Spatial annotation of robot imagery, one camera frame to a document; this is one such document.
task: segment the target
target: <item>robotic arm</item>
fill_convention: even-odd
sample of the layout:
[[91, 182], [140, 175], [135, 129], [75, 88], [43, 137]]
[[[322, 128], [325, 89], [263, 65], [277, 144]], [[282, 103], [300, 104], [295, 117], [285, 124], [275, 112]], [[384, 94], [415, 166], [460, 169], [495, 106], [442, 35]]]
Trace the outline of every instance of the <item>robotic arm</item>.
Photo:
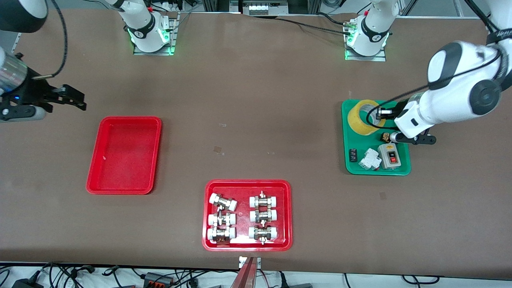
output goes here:
[[364, 15], [351, 20], [355, 24], [352, 41], [347, 46], [360, 55], [373, 56], [384, 46], [389, 28], [398, 16], [398, 0], [371, 0], [370, 9]]
[[[436, 138], [428, 134], [430, 127], [488, 114], [498, 105], [501, 92], [512, 85], [512, 3], [509, 0], [487, 2], [497, 29], [490, 31], [486, 46], [460, 41], [445, 45], [430, 60], [427, 91], [399, 102], [392, 109], [372, 109], [377, 110], [377, 119], [395, 121], [399, 132], [392, 133], [390, 141], [415, 145], [434, 144]], [[388, 23], [396, 17], [395, 8], [390, 9], [394, 7], [395, 0], [374, 0], [372, 3], [374, 7], [369, 10], [368, 16], [357, 18], [358, 30], [362, 29], [358, 34], [360, 41], [352, 42], [354, 50], [362, 55], [377, 53], [382, 47], [375, 41], [377, 36], [372, 41], [369, 38], [371, 34], [365, 33], [364, 27], [370, 23], [370, 16], [378, 15], [388, 20], [372, 20], [372, 23], [385, 24], [382, 29], [374, 32], [386, 29], [385, 33], [391, 25]]]
[[143, 0], [105, 0], [123, 18], [132, 42], [142, 52], [158, 51], [170, 41], [169, 17], [149, 12]]
[[[0, 30], [35, 32], [45, 23], [48, 6], [45, 0], [2, 0]], [[69, 104], [85, 111], [84, 94], [69, 85], [50, 86], [46, 78], [13, 55], [0, 48], [0, 123], [41, 120], [53, 112], [50, 103]]]

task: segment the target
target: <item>brown table surface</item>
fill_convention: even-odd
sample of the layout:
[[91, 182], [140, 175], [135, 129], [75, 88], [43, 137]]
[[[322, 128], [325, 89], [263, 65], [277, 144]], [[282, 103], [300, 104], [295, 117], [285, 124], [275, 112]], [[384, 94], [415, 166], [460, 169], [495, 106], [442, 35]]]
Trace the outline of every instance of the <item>brown table surface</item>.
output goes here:
[[[0, 125], [1, 260], [233, 269], [238, 256], [258, 255], [267, 270], [512, 277], [512, 90], [490, 115], [436, 125], [434, 146], [410, 147], [409, 176], [350, 175], [343, 161], [342, 101], [423, 85], [440, 47], [485, 41], [479, 21], [397, 19], [388, 61], [370, 63], [345, 61], [339, 35], [236, 14], [193, 14], [175, 56], [132, 56], [116, 12], [64, 15], [68, 63], [50, 83], [85, 93], [88, 109], [56, 105], [43, 121]], [[55, 71], [54, 12], [17, 52], [39, 73]], [[162, 118], [152, 193], [85, 190], [109, 115]], [[206, 251], [204, 187], [219, 178], [289, 181], [292, 248]]]

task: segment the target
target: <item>green tray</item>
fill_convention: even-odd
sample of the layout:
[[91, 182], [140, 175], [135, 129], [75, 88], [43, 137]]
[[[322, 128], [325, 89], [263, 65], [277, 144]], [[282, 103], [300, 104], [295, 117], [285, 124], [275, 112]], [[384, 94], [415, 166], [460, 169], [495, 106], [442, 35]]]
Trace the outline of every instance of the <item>green tray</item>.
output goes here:
[[[365, 170], [363, 167], [359, 166], [359, 161], [363, 159], [365, 156], [365, 152], [368, 148], [371, 148], [377, 151], [377, 148], [384, 144], [380, 140], [380, 136], [384, 132], [393, 133], [395, 130], [390, 129], [380, 129], [375, 133], [363, 136], [355, 133], [352, 128], [350, 128], [347, 122], [347, 115], [349, 114], [350, 109], [354, 107], [360, 100], [350, 99], [345, 100], [342, 103], [342, 122], [343, 122], [343, 142], [345, 145], [345, 166], [347, 170], [352, 174], [357, 175], [388, 175], [388, 176], [406, 176], [411, 172], [411, 158], [409, 156], [409, 146], [406, 143], [397, 143], [396, 149], [398, 150], [398, 156], [400, 157], [400, 161], [402, 162], [402, 166], [391, 170], [391, 169], [383, 169], [382, 166], [379, 170]], [[389, 104], [384, 105], [384, 108], [391, 108], [396, 104], [396, 102], [391, 102]], [[360, 113], [361, 118], [364, 119], [366, 117], [366, 112]], [[394, 126], [395, 123], [393, 120], [387, 120], [385, 126], [391, 127]], [[357, 149], [357, 162], [349, 161], [349, 150], [355, 148]]]

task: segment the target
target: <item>empty red tray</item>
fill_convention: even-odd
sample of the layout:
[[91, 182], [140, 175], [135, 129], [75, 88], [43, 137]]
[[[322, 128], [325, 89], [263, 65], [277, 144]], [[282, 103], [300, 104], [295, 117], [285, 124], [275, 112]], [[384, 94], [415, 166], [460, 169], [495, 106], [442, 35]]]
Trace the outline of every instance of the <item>empty red tray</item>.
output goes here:
[[162, 121], [153, 116], [112, 116], [99, 125], [87, 191], [143, 195], [153, 188]]
[[[278, 219], [269, 222], [268, 225], [276, 227], [278, 236], [276, 239], [267, 241], [264, 245], [261, 242], [249, 238], [249, 227], [256, 223], [250, 222], [249, 197], [258, 196], [260, 192], [267, 196], [276, 197]], [[217, 207], [209, 203], [212, 193], [222, 194], [223, 198], [233, 198], [238, 201], [234, 213], [237, 215], [237, 223], [233, 225], [237, 231], [237, 237], [231, 239], [228, 244], [217, 245], [208, 240], [207, 229], [208, 215], [217, 211]], [[292, 245], [291, 227], [291, 186], [284, 180], [212, 180], [206, 185], [204, 195], [204, 216], [203, 216], [203, 246], [208, 251], [286, 251]]]

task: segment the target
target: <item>tape roll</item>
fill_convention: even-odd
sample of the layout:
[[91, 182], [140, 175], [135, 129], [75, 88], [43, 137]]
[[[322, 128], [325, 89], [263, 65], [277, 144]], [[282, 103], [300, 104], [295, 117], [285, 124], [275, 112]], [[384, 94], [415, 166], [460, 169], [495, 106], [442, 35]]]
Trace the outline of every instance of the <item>tape roll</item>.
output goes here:
[[[355, 133], [364, 136], [368, 136], [373, 132], [377, 131], [377, 128], [366, 124], [366, 119], [361, 119], [361, 117], [359, 116], [359, 113], [361, 111], [369, 113], [370, 110], [377, 106], [378, 103], [373, 100], [359, 101], [354, 107], [352, 107], [347, 116], [347, 121], [349, 123], [350, 128], [352, 128], [352, 130], [354, 130]], [[386, 122], [385, 119], [377, 119], [377, 110], [373, 111], [372, 114], [370, 114], [370, 120], [372, 121], [373, 125], [377, 126], [383, 126], [384, 123]]]

